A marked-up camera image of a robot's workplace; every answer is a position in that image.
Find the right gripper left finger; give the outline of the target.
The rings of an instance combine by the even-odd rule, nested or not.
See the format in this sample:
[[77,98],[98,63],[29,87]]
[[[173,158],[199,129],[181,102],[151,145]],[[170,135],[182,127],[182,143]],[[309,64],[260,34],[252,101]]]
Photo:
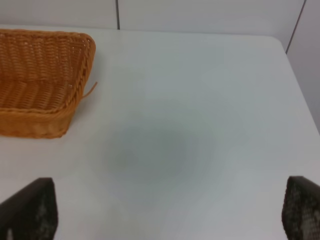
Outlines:
[[0,204],[2,240],[53,240],[59,224],[55,184],[41,177]]

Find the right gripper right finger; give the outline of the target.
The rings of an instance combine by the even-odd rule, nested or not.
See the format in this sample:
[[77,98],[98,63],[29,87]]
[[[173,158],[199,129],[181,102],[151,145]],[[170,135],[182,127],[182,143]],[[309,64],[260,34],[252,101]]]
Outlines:
[[303,176],[290,176],[286,184],[281,221],[287,239],[318,240],[320,186]]

